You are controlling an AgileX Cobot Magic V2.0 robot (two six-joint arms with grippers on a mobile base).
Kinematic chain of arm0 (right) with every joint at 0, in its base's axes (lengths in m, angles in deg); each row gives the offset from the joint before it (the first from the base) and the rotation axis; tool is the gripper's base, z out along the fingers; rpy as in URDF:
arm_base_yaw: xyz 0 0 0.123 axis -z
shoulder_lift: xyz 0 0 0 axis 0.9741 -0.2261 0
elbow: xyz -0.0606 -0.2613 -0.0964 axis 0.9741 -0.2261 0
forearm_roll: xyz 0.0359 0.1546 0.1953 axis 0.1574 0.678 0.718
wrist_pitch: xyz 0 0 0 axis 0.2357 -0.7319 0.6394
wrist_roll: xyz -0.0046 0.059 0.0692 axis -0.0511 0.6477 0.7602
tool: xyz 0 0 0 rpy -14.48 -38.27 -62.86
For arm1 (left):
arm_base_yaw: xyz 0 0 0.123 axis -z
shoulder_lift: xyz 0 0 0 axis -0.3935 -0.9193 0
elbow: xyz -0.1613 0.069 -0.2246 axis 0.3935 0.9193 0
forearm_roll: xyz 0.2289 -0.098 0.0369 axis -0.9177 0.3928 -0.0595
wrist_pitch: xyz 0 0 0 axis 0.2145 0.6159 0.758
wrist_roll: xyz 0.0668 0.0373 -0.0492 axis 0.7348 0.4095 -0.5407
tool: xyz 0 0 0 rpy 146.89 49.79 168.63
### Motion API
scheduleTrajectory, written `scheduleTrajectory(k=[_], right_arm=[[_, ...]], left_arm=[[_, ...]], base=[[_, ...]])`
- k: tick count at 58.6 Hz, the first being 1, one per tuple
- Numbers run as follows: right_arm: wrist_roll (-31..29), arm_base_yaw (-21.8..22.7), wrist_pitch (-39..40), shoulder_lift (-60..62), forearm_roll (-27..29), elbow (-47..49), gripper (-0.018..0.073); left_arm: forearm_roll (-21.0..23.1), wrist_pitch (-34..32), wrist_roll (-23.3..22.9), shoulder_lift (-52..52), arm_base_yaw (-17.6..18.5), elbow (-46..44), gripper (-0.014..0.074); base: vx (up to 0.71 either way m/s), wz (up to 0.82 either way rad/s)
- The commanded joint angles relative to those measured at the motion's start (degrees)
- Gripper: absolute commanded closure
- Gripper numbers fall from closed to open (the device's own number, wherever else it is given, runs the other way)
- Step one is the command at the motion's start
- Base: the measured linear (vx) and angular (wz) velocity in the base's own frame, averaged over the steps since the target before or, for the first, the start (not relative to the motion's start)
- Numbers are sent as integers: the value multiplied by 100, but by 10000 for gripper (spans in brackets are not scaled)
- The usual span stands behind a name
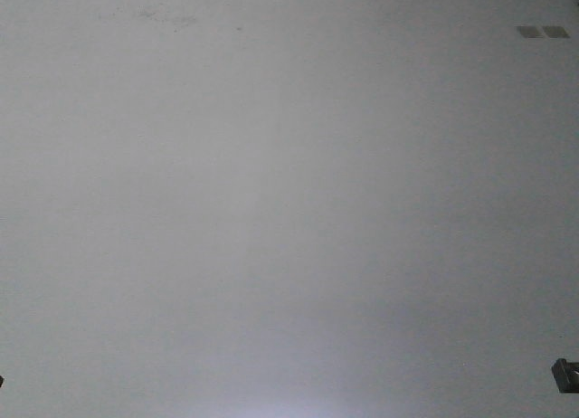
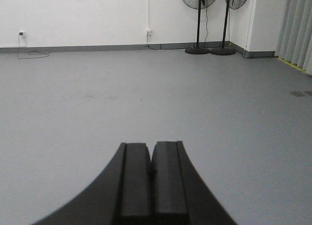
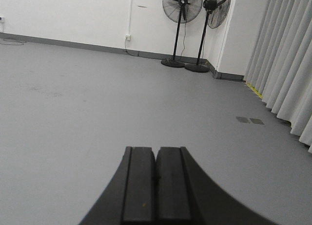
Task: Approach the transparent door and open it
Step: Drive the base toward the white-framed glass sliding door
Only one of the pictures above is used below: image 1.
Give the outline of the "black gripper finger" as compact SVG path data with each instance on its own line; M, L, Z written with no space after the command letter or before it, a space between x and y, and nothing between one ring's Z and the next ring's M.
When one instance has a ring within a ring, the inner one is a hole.
M579 363L558 358L551 367L557 389L561 394L579 393Z

